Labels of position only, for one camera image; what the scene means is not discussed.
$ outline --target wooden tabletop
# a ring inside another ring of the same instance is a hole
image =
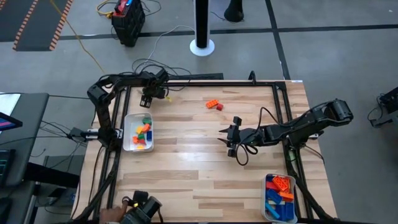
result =
[[[304,85],[290,81],[286,85],[292,114],[296,118],[308,110]],[[264,221],[260,211],[261,181],[268,173],[287,174],[282,145],[259,147],[259,154],[249,155],[249,164],[241,167],[235,158],[227,156],[225,144],[216,138],[226,138],[226,134],[218,131],[232,124],[234,116],[242,118],[241,129],[257,126],[262,106],[276,116],[271,87],[186,87],[182,91],[170,92],[172,102],[154,99],[150,109],[139,106],[139,90],[132,89],[128,114],[152,114],[155,147],[152,152],[143,154],[122,152],[114,207],[121,205],[124,196],[132,197],[135,190],[145,190],[162,202],[165,222]],[[121,120],[123,99],[124,96],[118,110],[118,122]],[[222,111],[206,108],[205,103],[213,99],[224,104]],[[262,125],[272,123],[275,123],[272,118],[263,113]],[[97,119],[93,126],[99,126]],[[309,141],[307,145],[319,151],[316,141]],[[88,144],[75,216],[88,204],[94,163],[100,146],[98,141]],[[103,156],[104,152],[95,169],[94,193],[98,188]],[[244,160],[243,151],[238,156]],[[309,191],[325,211],[335,217],[322,160],[304,149],[302,160]],[[106,205],[104,199],[107,196],[108,192],[104,194],[102,207]],[[305,217],[302,195],[298,194],[298,197]]]

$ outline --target green lego brick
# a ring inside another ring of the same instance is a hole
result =
[[[152,120],[151,120],[150,118],[144,118],[144,119],[142,119],[142,122],[143,122],[144,124],[150,124],[150,125],[152,125]]]

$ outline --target gray floor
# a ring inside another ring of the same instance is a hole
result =
[[[98,3],[74,1],[68,20],[78,34],[110,33],[110,21],[94,11]],[[191,0],[161,3],[162,10],[147,18],[144,32],[168,31],[176,25],[193,26]],[[358,26],[398,21],[397,1],[277,0],[272,4],[278,27]],[[211,10],[222,16],[227,5],[227,0],[214,0]],[[157,8],[153,2],[148,2],[148,6],[151,10]],[[244,12],[245,21],[239,24],[211,17],[211,28],[271,26],[263,0],[244,1]],[[71,34],[65,26],[62,35]],[[271,33],[219,34],[211,38],[216,50],[210,57],[198,58],[190,53],[188,45],[193,36],[176,36],[162,38],[153,59],[185,67],[192,73],[223,72],[225,79],[246,79],[251,70],[261,79],[283,79]],[[395,223],[398,219],[396,127],[371,128],[366,116],[376,106],[375,99],[380,93],[397,86],[398,29],[294,32],[282,33],[280,38],[290,76],[304,81],[310,104],[340,98],[348,102],[355,115],[350,125],[328,128],[320,138],[338,216],[357,222]],[[140,38],[132,49],[113,39],[85,40],[84,45],[107,72],[117,73],[131,70],[135,59],[148,57],[155,41],[156,37]],[[13,52],[12,43],[0,43],[0,52],[1,91],[85,96],[87,88],[102,75],[75,40],[58,42],[53,52]],[[87,100],[51,98],[44,120],[85,129],[92,117],[93,107]],[[40,139],[33,154],[39,154],[43,148],[47,149],[44,155],[66,156],[74,145],[67,140]],[[34,162],[41,163],[44,155]],[[40,210],[36,223],[66,218]]]

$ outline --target black floor mat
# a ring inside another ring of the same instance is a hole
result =
[[[50,0],[33,0],[22,21],[23,31],[17,33],[14,50],[46,51],[55,48],[72,0],[54,0],[54,3],[63,13],[62,17]]]
[[[15,40],[32,3],[33,0],[0,0],[0,42]]]

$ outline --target white plastic bin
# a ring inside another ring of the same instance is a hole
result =
[[[147,141],[147,133],[145,133],[145,148],[137,149],[138,145],[132,142],[133,136],[138,136],[136,129],[138,126],[143,126],[142,120],[144,118],[150,118],[152,125],[150,130],[152,131],[152,140]],[[124,133],[123,133],[123,149],[129,152],[151,152],[154,150],[154,120],[150,113],[138,113],[138,114],[127,114],[124,117]]]
[[[294,194],[294,188],[296,186],[296,180],[294,179],[294,177],[289,176],[289,175],[280,175],[280,174],[267,174],[267,175],[278,175],[280,177],[288,177],[290,179],[290,193]],[[292,220],[283,222],[280,220],[276,220],[274,219],[274,217],[270,216],[267,214],[266,212],[266,179],[267,179],[267,175],[266,177],[262,180],[262,189],[261,189],[261,214],[262,216],[266,219],[269,220],[271,222],[275,222],[275,223],[291,223],[291,224],[296,224],[297,223],[297,216],[294,213],[294,218]]]

